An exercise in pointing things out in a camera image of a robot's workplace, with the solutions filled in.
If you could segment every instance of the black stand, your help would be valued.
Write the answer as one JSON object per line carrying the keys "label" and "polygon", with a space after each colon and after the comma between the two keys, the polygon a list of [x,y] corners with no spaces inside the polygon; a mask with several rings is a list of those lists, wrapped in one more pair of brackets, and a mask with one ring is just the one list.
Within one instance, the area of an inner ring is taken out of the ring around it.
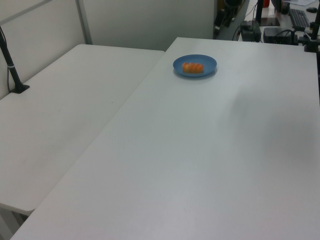
{"label": "black stand", "polygon": [[299,37],[299,40],[298,40],[299,43],[302,43],[303,45],[305,45],[304,46],[305,52],[318,53],[318,46],[320,46],[320,41],[317,40],[319,26],[320,26],[320,3],[319,3],[318,11],[316,13],[313,30],[311,34],[311,39],[307,37]]}
{"label": "black stand", "polygon": [[264,7],[264,0],[258,0],[256,4],[255,21],[260,26],[280,26],[280,22],[276,17],[263,17],[261,18],[262,8]]}
{"label": "black stand", "polygon": [[8,65],[8,68],[10,70],[11,76],[13,78],[14,84],[15,84],[15,89],[13,89],[11,92],[20,94],[27,90],[29,88],[28,85],[23,85],[22,82],[20,81],[19,75],[17,73],[16,67],[14,65],[14,62],[12,61],[12,58],[10,56],[7,43],[4,39],[4,36],[0,32],[0,48],[3,53],[4,59],[6,61],[6,64]]}

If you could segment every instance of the orange food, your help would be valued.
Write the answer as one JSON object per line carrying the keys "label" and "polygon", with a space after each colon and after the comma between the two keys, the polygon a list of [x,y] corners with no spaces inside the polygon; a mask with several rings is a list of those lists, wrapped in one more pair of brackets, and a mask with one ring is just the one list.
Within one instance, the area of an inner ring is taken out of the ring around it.
{"label": "orange food", "polygon": [[184,73],[187,73],[187,74],[201,74],[204,71],[204,65],[200,64],[198,62],[197,63],[184,62],[182,64],[182,70],[183,70]]}

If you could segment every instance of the floor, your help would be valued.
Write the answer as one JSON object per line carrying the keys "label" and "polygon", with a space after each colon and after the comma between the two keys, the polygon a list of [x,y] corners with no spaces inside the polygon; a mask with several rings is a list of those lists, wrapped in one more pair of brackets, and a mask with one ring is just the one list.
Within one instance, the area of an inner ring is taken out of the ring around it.
{"label": "floor", "polygon": [[244,3],[234,18],[234,21],[230,23],[229,27],[223,26],[220,30],[219,35],[217,36],[216,39],[218,40],[232,40],[232,36],[235,33],[235,30],[237,29],[238,26],[240,26],[240,23],[245,19],[245,15],[247,12],[247,8],[249,5],[249,0],[244,0]]}
{"label": "floor", "polygon": [[19,216],[14,216],[11,211],[0,208],[0,240],[11,239],[22,222]]}

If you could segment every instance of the electronic equipment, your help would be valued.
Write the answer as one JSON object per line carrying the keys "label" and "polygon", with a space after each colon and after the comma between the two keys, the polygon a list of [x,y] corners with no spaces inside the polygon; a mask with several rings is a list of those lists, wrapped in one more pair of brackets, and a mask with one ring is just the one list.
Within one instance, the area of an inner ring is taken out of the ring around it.
{"label": "electronic equipment", "polygon": [[281,7],[281,14],[288,14],[290,10],[290,2],[284,2]]}
{"label": "electronic equipment", "polygon": [[312,26],[311,38],[307,36],[299,37],[298,42],[304,45],[304,51],[309,53],[318,53],[320,41],[318,40],[318,31],[320,27],[320,3],[316,13],[315,21]]}
{"label": "electronic equipment", "polygon": [[[281,12],[282,0],[271,0],[274,8]],[[264,0],[258,0],[256,5],[255,20],[259,23],[260,26],[280,26],[280,22],[276,17],[262,17],[262,8],[264,6]]]}
{"label": "electronic equipment", "polygon": [[220,28],[222,26],[229,26],[231,21],[234,19],[239,7],[241,6],[243,0],[224,0],[224,9],[221,9],[214,20],[213,23],[213,38],[216,39],[219,35]]}
{"label": "electronic equipment", "polygon": [[240,32],[243,42],[260,42],[261,30],[257,22],[242,21],[240,24]]}
{"label": "electronic equipment", "polygon": [[317,9],[316,7],[308,7],[308,8],[306,9],[306,11],[307,11],[308,13],[315,14],[315,13],[318,11],[318,9]]}
{"label": "electronic equipment", "polygon": [[305,28],[308,28],[310,26],[310,22],[306,16],[305,11],[291,8],[289,10],[289,15],[291,18],[293,28],[296,31],[304,31]]}
{"label": "electronic equipment", "polygon": [[263,31],[263,41],[267,44],[298,45],[297,35],[286,30],[288,29],[280,27],[266,27]]}

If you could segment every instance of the power adapter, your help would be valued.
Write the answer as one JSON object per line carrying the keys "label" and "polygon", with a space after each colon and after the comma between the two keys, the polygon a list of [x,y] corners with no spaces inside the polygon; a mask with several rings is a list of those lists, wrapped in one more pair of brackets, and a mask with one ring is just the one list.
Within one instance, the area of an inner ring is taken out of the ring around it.
{"label": "power adapter", "polygon": [[244,42],[260,42],[261,31],[259,23],[252,21],[242,21],[240,24],[242,41]]}

